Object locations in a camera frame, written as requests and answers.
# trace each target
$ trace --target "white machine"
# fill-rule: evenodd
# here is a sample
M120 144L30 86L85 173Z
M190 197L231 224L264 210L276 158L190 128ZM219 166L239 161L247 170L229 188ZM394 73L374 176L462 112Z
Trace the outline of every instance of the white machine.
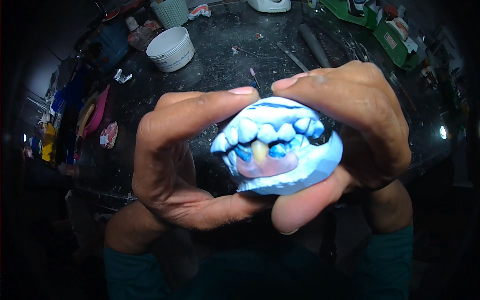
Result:
M288 12L292 9L290 0L248 0L248 4L259 12Z

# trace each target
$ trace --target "green machine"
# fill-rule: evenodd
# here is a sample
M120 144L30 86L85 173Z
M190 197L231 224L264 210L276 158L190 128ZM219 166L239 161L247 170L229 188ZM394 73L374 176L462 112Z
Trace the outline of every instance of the green machine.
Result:
M338 19L355 23L371 30L377 26L377 13L364 6L364 16L357 17L348 12L348 0L320 0Z
M373 30L373 35L380 42L393 63L401 69L411 71L417 66L418 54L415 52L409 53L407 46L397 36L395 30L387 25L385 18L377 24L377 12L369 7L368 1L363 5L362 16L358 16L358 13L355 15L355 13L349 12L349 8L353 11L355 10L352 7L355 5L355 0L320 0L320 2L338 19Z
M407 71L415 69L419 61L419 55L416 52L413 52L413 54L408 52L407 46L405 46L402 39L396 35L395 30L387 25L385 19L380 21L373 35L380 42L395 65Z

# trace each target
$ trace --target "yellow artificial tooth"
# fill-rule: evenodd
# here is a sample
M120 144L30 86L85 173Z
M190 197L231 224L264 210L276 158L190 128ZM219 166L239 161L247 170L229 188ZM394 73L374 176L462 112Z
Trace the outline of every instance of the yellow artificial tooth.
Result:
M259 163L262 162L267 157L268 150L270 150L267 144L259 140L256 140L255 142L253 142L251 147L252 147L253 157Z

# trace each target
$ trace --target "dental model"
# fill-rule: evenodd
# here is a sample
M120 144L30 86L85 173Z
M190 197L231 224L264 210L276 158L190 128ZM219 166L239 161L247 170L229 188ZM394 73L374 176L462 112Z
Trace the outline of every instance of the dental model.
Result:
M320 146L319 114L293 100L270 97L243 109L218 134L211 153L222 156L238 192L291 195L330 176L342 159L336 132Z

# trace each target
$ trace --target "aluminum foil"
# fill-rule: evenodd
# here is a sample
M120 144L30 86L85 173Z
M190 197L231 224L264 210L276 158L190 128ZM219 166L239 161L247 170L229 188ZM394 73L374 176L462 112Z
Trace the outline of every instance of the aluminum foil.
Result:
M128 76L125 76L125 75L122 75L122 69L118 69L117 70L117 73L115 74L115 76L113 76L113 79L115 79L117 82L121 83L121 84L124 84L125 82L129 81L130 79L132 79L133 75L130 74Z

